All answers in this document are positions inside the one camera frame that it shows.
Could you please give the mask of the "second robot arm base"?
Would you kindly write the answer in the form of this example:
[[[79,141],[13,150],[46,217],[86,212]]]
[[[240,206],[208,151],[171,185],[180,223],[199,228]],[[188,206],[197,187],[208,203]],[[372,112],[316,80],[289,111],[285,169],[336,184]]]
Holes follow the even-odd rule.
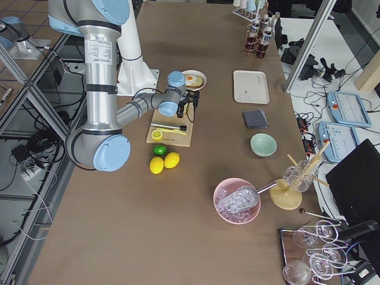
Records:
[[[51,44],[49,39],[34,39],[16,16],[1,19],[1,46],[14,59],[37,60],[42,50]]]

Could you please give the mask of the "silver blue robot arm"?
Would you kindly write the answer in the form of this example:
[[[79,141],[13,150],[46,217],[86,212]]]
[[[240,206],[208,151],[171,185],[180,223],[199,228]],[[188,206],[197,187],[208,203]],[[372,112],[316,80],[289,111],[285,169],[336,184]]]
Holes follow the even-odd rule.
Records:
[[[74,163],[116,171],[131,151],[124,125],[149,110],[174,116],[185,76],[173,71],[163,93],[153,90],[131,1],[49,1],[48,17],[54,30],[84,39],[87,122],[68,136],[66,151]]]

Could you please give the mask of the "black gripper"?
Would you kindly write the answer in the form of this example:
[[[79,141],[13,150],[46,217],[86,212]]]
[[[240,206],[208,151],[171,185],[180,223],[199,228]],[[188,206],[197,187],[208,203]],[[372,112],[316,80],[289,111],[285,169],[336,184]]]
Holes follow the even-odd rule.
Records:
[[[178,109],[177,109],[177,112],[176,112],[176,116],[178,118],[183,118],[183,113],[185,111],[185,106],[186,105],[189,106],[189,104],[192,103],[193,104],[193,109],[194,109],[194,111],[193,111],[193,117],[195,117],[195,110],[198,107],[199,99],[200,99],[200,92],[199,91],[187,90],[185,92],[185,95],[179,101]]]

